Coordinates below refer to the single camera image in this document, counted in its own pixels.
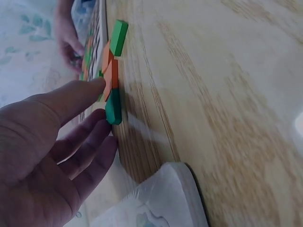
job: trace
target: finger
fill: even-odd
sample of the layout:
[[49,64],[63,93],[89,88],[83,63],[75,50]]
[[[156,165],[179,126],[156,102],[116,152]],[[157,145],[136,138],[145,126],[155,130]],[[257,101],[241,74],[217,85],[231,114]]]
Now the finger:
[[97,109],[67,136],[56,141],[53,148],[50,150],[52,159],[56,163],[59,163],[70,157],[89,136],[98,121],[101,121],[102,119],[106,119],[105,110]]
[[91,194],[112,165],[117,150],[117,140],[106,137],[91,164],[72,182],[78,190],[81,203]]
[[31,96],[26,101],[42,104],[62,127],[96,102],[104,87],[105,81],[102,77],[91,82],[74,80],[52,92]]
[[73,50],[80,56],[84,55],[85,49],[83,47],[83,45],[79,42],[77,36],[73,35],[70,36],[68,38],[68,40],[66,40],[66,42],[68,42],[71,47],[73,48]]
[[65,162],[59,164],[59,167],[71,180],[90,165],[98,148],[110,131],[111,126],[107,120],[99,121],[78,151]]
[[81,73],[81,68],[78,65],[73,65],[71,63],[71,58],[70,56],[66,53],[66,51],[64,50],[64,47],[62,45],[60,45],[59,47],[59,51],[60,51],[60,55],[63,57],[64,63],[65,65],[72,71],[74,71],[77,74]]

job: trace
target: wooden block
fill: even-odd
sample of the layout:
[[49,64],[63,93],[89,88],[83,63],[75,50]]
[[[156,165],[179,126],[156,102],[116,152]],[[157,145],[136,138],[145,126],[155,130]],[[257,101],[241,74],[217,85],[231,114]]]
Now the wooden block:
[[[99,76],[99,77],[104,77],[104,75],[103,75],[103,73],[102,73],[101,71],[99,71],[99,75],[98,75],[98,76]],[[103,94],[99,95],[98,102],[101,101],[102,96],[103,96]]]
[[105,105],[106,119],[110,124],[119,125],[122,122],[119,89],[112,89]]
[[113,59],[109,65],[107,70],[104,73],[104,79],[106,81],[106,87],[103,92],[104,101],[106,102],[111,89],[119,88],[119,78],[118,78],[118,60]]
[[127,29],[128,23],[116,20],[109,46],[114,56],[121,56]]
[[80,74],[80,80],[83,80],[84,79],[84,72],[82,72],[81,74]]
[[113,53],[109,49],[110,41],[106,44],[106,46],[103,49],[103,55],[102,55],[102,72],[105,73],[106,69],[108,68],[108,65],[111,60],[114,59]]
[[118,60],[113,59],[108,67],[112,72],[112,88],[119,88]]
[[111,72],[107,69],[105,74],[104,74],[104,79],[105,79],[105,82],[106,82],[106,86],[105,86],[105,89],[103,91],[103,97],[104,97],[104,101],[106,102],[108,97],[109,97],[109,94],[110,94],[110,91],[112,89],[112,75],[111,75]]

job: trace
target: toy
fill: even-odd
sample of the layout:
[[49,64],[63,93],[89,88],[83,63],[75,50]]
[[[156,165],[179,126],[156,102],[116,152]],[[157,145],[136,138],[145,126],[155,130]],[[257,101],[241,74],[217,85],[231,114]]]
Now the toy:
[[109,49],[110,41],[106,44],[106,46],[103,49],[103,55],[102,55],[102,73],[105,73],[109,63],[111,60],[114,59],[113,53]]
[[119,88],[118,60],[116,59],[111,60],[104,74],[104,79],[106,81],[106,87],[104,89],[103,95],[104,95],[104,101],[107,101],[111,89]]
[[113,88],[105,105],[106,119],[110,124],[119,125],[122,122],[120,92]]
[[[105,111],[107,121],[110,124],[119,125],[122,121],[119,78],[118,78],[118,60],[114,56],[121,56],[125,42],[128,24],[124,21],[117,20],[111,40],[105,45],[102,54],[101,70],[98,69],[101,56],[100,30],[99,30],[99,7],[95,7],[92,21],[90,23],[89,35],[85,45],[85,55],[82,62],[81,80],[91,81],[95,75],[103,77],[106,81],[106,87],[103,95],[100,95],[98,102],[103,99],[106,102]],[[80,120],[84,119],[84,114],[80,115]]]
[[110,41],[110,50],[114,56],[121,56],[127,29],[128,23],[122,20],[116,20]]

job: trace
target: fingernail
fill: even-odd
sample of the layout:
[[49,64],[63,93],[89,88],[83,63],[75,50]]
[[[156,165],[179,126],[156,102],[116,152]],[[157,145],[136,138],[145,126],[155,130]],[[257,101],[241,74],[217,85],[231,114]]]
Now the fingernail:
[[102,85],[103,88],[105,88],[105,86],[106,86],[106,82],[105,82],[104,78],[102,78],[102,77],[95,78],[95,79],[91,80],[90,82],[93,84],[96,84],[96,85]]
[[84,49],[79,49],[78,51],[77,51],[77,53],[80,55],[80,56],[84,56]]

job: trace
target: puzzle board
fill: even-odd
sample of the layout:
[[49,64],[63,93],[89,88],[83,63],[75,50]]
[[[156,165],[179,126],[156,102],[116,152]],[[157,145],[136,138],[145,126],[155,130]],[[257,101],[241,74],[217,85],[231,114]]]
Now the puzzle board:
[[[107,26],[105,14],[105,1],[96,0],[85,43],[85,55],[82,63],[83,73],[81,80],[91,81],[99,72],[102,50],[107,42]],[[80,121],[91,113],[92,107],[80,114]]]

